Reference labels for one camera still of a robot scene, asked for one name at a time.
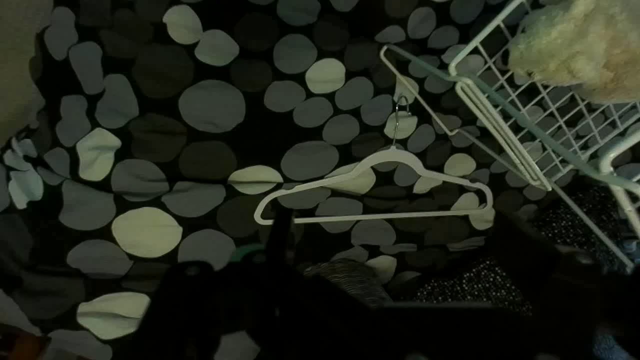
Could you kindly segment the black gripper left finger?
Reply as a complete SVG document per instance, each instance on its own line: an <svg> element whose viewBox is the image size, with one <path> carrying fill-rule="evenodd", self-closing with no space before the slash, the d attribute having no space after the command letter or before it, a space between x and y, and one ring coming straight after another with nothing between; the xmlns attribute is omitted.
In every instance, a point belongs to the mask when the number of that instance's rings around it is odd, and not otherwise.
<svg viewBox="0 0 640 360"><path fill-rule="evenodd" d="M288 259L293 211L281 209L266 242L265 324L270 360L313 360L315 305Z"/></svg>

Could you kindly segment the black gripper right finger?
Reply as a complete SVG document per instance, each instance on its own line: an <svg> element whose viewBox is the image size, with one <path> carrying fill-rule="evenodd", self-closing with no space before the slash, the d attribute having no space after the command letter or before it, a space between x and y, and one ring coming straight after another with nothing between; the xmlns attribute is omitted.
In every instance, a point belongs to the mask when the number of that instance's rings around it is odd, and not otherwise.
<svg viewBox="0 0 640 360"><path fill-rule="evenodd" d="M558 360L595 360L600 321L600 279L592 266L563 254L537 227L498 216L489 236L491 255L533 305L526 342Z"/></svg>

